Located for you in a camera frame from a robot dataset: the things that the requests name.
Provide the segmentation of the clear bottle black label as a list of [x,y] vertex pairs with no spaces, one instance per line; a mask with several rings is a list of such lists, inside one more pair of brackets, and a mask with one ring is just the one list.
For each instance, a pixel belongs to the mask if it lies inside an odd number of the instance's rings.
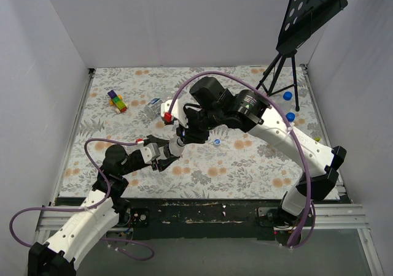
[[180,137],[173,137],[168,141],[168,143],[163,147],[164,155],[167,158],[170,157],[181,157],[184,151],[185,144]]

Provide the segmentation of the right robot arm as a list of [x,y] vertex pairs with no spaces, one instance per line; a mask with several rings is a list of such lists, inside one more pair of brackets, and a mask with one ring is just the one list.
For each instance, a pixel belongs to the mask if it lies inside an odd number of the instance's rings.
[[166,121],[178,121],[177,135],[183,143],[203,144],[210,130],[225,125],[258,137],[300,167],[308,167],[280,203],[277,215],[282,224],[294,224],[311,201],[325,199],[336,185],[347,151],[341,146],[320,144],[291,126],[261,95],[252,90],[232,94],[214,77],[203,77],[189,93],[198,103],[194,109],[178,99],[161,107]]

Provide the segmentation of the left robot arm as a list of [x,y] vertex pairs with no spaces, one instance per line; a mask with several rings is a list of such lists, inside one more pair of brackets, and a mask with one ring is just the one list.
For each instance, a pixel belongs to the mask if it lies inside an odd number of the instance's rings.
[[106,151],[96,182],[70,219],[44,243],[34,243],[28,254],[28,275],[75,275],[88,252],[114,226],[131,220],[130,203],[122,197],[125,176],[145,167],[165,170],[181,157],[185,144],[180,137],[170,140],[152,135],[136,141],[137,149],[114,143]]

